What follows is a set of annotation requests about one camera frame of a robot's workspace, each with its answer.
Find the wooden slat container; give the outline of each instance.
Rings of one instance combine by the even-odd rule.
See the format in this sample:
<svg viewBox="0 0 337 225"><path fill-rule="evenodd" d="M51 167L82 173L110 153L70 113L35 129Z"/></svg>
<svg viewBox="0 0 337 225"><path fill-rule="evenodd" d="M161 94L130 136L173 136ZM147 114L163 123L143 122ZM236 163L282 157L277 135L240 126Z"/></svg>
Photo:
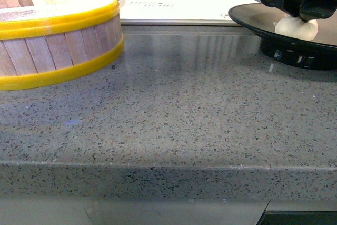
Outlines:
<svg viewBox="0 0 337 225"><path fill-rule="evenodd" d="M0 90L65 82L123 48L117 0L0 0Z"/></svg>

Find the gray speckled countertop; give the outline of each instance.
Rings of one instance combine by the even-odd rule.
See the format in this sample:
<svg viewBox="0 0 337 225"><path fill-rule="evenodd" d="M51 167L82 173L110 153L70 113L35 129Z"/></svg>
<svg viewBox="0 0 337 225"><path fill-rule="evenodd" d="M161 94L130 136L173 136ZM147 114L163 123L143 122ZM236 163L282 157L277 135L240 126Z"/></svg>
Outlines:
<svg viewBox="0 0 337 225"><path fill-rule="evenodd" d="M241 27L124 36L95 73L0 92L0 194L337 199L336 71L278 63Z"/></svg>

